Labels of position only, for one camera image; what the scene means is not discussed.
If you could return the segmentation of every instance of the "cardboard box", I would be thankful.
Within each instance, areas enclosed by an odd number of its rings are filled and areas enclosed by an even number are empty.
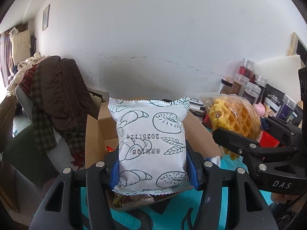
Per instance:
[[[189,141],[192,149],[202,154],[203,157],[222,156],[218,145],[213,141],[211,133],[203,126],[203,124],[191,113],[188,112],[183,121],[185,127],[185,138]],[[85,137],[85,167],[89,168],[98,161],[104,160],[107,150],[106,146],[112,147],[114,150],[118,146],[118,136],[116,132],[116,122],[111,116],[108,109],[108,103],[102,103],[98,115],[98,120],[87,116],[86,137]],[[112,205],[113,193],[107,193],[109,205],[117,211],[124,209],[116,209]]]

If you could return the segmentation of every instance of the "transparent plastic bag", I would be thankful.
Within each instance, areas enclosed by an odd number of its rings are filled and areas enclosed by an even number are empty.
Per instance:
[[[248,100],[235,94],[203,95],[201,100],[209,115],[213,131],[221,127],[254,140],[259,139],[260,118]],[[236,168],[240,156],[224,147],[222,152],[227,156],[226,159],[237,161],[233,163]]]

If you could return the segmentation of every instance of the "yellow waffle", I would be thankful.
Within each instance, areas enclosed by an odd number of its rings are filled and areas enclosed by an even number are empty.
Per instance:
[[[215,98],[208,114],[213,130],[221,127],[254,140],[260,134],[260,120],[256,111],[247,100],[238,96]],[[239,158],[239,155],[223,149],[232,160]]]

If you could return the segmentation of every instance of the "picture frame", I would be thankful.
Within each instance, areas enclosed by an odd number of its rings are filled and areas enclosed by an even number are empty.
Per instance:
[[[48,4],[48,6],[44,9],[44,12],[43,12],[43,25],[42,25],[43,31],[48,27],[49,9],[50,9],[50,4]]]

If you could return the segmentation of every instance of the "curtain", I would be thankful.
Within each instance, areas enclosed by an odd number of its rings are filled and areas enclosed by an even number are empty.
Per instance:
[[[9,76],[13,73],[12,44],[9,30],[0,34],[0,70],[4,86],[9,85]]]

